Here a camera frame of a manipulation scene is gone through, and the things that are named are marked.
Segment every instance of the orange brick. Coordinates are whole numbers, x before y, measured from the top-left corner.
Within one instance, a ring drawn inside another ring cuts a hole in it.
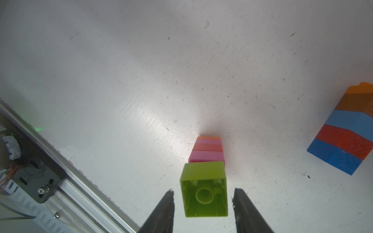
[[[220,137],[197,137],[197,139],[220,139]]]
[[[351,86],[347,89],[346,94],[363,94],[373,93],[373,84],[362,82],[358,86]]]
[[[223,151],[222,145],[217,144],[194,144],[194,151]]]
[[[345,94],[335,109],[358,111],[373,117],[373,93]]]

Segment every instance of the orange wire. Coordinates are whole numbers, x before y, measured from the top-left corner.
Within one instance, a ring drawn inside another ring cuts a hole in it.
[[[18,167],[15,167],[14,169],[12,167],[10,167],[10,172],[9,174],[0,181],[0,184],[4,183],[4,181],[6,181],[7,179],[11,178],[13,176],[13,174],[17,171]]]

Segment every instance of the lime green brick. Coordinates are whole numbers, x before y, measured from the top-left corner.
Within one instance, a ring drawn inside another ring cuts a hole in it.
[[[224,162],[186,163],[180,184],[185,216],[228,216]]]

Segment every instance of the white tape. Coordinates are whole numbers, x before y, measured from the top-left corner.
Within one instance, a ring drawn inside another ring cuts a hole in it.
[[[9,159],[10,160],[15,160],[17,158],[21,157],[21,149],[19,147],[19,144],[15,137],[13,136],[4,136],[2,137],[6,148],[8,149],[9,152]]]

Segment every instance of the scratch mark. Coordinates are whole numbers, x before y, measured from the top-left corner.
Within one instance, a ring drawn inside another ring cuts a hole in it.
[[[369,5],[369,8],[373,10],[373,7],[372,7],[372,5],[370,4],[369,0],[367,0],[367,2],[368,2],[368,5]]]
[[[348,224],[341,225],[341,226],[339,226],[339,227],[336,227],[336,228],[333,228],[333,229],[329,229],[329,230],[325,230],[325,231],[320,232],[320,233],[324,233],[324,232],[328,232],[328,231],[331,231],[331,230],[339,229],[339,228],[344,227],[344,226],[347,226],[347,225],[348,225]]]
[[[297,100],[299,100],[303,95],[304,95],[304,93],[301,96],[299,96]]]
[[[207,29],[208,26],[209,26],[209,21],[206,22],[206,25],[203,28]]]
[[[373,214],[373,212],[372,213],[370,213],[370,214],[368,214],[367,216],[365,216],[365,217],[362,217],[361,219],[359,219],[359,220],[356,220],[356,221],[354,221],[354,222],[352,222],[352,223],[356,223],[356,222],[359,222],[360,220],[362,220],[362,219],[364,219],[364,218],[366,218],[366,217],[368,217],[368,216],[370,216],[370,215],[372,215]]]
[[[75,34],[75,37],[77,37],[78,34],[79,34],[79,32],[77,32],[77,33]],[[74,36],[70,37],[70,41],[71,41],[73,38],[74,38]]]
[[[271,106],[274,110],[276,110],[276,107],[273,104],[268,103],[269,106]]]

